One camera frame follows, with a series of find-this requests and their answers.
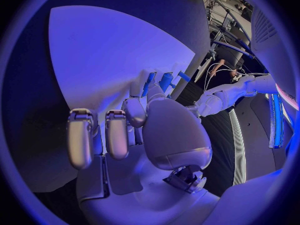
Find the white robotic arm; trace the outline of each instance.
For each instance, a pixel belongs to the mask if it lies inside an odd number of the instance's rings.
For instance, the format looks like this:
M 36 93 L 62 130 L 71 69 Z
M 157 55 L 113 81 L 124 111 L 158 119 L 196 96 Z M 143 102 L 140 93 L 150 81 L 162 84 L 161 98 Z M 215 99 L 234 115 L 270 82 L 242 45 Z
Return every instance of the white robotic arm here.
M 231 107 L 240 97 L 253 97 L 257 93 L 278 93 L 270 74 L 259 77 L 246 75 L 235 84 L 224 84 L 209 89 L 188 109 L 193 113 L 197 110 L 200 116 L 206 117 Z

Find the person's arm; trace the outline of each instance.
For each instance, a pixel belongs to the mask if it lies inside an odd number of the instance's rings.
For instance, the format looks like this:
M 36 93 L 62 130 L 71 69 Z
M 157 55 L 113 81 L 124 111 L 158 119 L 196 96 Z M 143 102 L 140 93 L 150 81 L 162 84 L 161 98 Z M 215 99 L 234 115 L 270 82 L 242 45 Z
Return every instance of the person's arm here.
M 216 64 L 213 69 L 209 72 L 210 76 L 216 76 L 216 71 L 225 63 L 224 59 L 221 59 L 218 64 Z

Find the pink light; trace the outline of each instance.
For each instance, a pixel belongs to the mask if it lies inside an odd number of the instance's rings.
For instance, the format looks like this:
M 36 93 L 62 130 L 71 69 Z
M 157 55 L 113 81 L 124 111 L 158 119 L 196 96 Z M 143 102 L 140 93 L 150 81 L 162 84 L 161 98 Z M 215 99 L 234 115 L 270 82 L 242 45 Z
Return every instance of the pink light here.
M 281 88 L 276 84 L 276 88 L 280 96 L 289 104 L 291 105 L 294 109 L 299 111 L 299 106 L 297 102 L 292 99 L 285 91 L 281 90 Z

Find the ventilation grille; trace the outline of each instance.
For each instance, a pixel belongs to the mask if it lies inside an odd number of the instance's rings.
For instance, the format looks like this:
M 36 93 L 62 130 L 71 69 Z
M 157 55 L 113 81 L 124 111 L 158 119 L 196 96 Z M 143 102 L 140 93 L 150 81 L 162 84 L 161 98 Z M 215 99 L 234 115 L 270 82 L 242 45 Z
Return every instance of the ventilation grille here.
M 259 11 L 256 16 L 256 21 L 254 22 L 254 29 L 255 41 L 258 44 L 271 38 L 277 33 L 270 21 L 264 16 L 264 14 L 261 11 Z

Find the white curved panel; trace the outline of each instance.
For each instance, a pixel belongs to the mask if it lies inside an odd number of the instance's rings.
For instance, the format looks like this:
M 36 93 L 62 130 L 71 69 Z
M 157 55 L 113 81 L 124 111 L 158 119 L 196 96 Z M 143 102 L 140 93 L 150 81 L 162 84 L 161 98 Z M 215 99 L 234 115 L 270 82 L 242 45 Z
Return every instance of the white curved panel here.
M 195 55 L 148 22 L 94 6 L 52 8 L 49 47 L 69 108 L 97 109 L 102 114 L 121 108 L 129 83 L 142 69 L 171 72 L 180 67 L 184 72 Z

